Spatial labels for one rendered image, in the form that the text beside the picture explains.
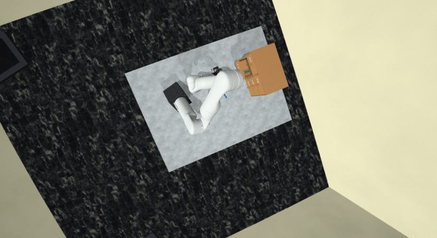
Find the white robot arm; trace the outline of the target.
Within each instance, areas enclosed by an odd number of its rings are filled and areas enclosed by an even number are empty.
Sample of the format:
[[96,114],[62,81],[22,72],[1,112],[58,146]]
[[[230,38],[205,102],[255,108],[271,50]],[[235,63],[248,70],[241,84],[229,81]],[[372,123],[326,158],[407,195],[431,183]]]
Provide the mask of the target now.
[[187,84],[191,93],[210,89],[206,99],[201,105],[202,118],[196,119],[197,115],[184,97],[178,98],[174,105],[184,119],[190,134],[203,133],[213,117],[220,109],[220,99],[229,91],[239,89],[243,84],[243,75],[238,70],[223,70],[217,75],[207,74],[202,76],[190,75]]

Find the brown wooden chest of drawers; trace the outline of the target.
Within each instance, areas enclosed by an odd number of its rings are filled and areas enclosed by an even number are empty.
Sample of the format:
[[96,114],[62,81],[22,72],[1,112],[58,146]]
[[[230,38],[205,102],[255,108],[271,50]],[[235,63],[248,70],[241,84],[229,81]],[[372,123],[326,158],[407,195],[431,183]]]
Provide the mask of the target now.
[[[257,96],[266,96],[288,87],[287,79],[284,74],[275,43],[258,48],[250,53],[252,54],[256,69],[258,71],[258,74],[255,74],[252,77],[259,75],[265,91],[265,94]],[[249,54],[247,54],[245,57],[247,57]]]

